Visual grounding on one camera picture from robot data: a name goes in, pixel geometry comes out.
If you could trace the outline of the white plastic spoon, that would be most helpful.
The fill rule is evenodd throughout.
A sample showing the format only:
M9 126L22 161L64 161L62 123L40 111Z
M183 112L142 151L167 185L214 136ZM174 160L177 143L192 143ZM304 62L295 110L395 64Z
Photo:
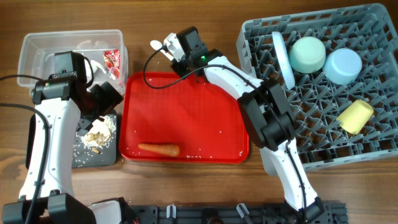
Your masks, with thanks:
M158 40L152 40L150 41L150 46L154 49L154 50L160 50L160 52L162 54L164 54L170 61L172 61L174 59L174 57L166 52L166 49L164 48L164 46L162 45L162 43Z

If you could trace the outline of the white tissue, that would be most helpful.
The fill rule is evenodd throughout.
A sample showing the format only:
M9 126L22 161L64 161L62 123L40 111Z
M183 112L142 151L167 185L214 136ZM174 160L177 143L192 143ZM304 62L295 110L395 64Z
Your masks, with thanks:
M99 61L84 59L84 62L87 79L90 79L92 75L94 75L94 77L101 77L108 74L107 69L105 69L104 65L101 64Z

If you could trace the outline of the red snack wrapper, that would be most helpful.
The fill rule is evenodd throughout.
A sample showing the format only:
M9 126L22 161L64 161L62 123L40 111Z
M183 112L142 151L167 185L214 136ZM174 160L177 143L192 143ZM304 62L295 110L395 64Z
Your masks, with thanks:
M104 62L112 80L117 80L120 74L121 54L119 49L107 50L103 54Z

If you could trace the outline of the orange carrot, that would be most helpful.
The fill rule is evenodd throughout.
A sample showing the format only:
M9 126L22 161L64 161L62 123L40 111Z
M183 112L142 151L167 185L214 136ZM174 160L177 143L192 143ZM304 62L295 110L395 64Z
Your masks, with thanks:
M180 154L180 148L173 144L139 144L138 148L144 151L154 152L157 154L177 157Z

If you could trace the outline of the light blue plate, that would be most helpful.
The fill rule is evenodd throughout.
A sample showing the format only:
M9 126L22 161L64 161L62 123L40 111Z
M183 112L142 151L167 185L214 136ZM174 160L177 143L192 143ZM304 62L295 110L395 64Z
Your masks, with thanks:
M291 90L295 86L295 78L282 34L272 32L272 41L286 88Z

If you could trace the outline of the mint green bowl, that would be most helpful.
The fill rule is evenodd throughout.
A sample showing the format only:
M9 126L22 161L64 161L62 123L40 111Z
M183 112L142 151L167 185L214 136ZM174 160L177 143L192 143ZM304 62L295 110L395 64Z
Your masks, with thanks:
M320 70L326 60L326 48L315 37L303 37L289 50L291 67L300 73L313 73Z

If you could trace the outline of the light blue bowl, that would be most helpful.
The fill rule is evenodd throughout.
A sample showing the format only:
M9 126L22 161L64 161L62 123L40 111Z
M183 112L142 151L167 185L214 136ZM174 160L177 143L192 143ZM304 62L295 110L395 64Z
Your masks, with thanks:
M362 65L361 57L354 50L338 49L327 56L323 73L330 82L347 85L357 79Z

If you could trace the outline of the yellow plastic cup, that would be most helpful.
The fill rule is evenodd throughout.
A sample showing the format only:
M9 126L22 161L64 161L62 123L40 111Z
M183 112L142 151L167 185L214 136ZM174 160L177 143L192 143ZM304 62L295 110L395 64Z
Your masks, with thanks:
M363 100L356 100L337 118L340 126L350 134L358 134L373 115L373 107Z

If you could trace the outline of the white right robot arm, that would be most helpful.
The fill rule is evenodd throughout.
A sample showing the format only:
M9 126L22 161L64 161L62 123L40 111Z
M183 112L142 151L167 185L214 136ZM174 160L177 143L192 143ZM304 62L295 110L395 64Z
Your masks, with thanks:
M172 68L181 79L202 75L238 102L246 132L261 152L265 172L282 183L293 221L310 223L318 218L324 212L322 200L298 155L295 116L280 84L252 77L219 50L208 49L194 26L169 34L163 48L171 54Z

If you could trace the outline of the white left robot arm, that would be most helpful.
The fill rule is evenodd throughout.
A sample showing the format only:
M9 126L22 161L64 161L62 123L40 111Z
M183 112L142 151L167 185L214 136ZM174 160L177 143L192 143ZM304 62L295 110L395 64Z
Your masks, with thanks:
M5 204L3 223L124 223L121 198L87 207L73 196L73 142L85 129L113 110L123 97L108 82L94 85L86 77L89 60L68 51L55 54L55 71L37 79L31 91L35 136L28 174L17 202Z

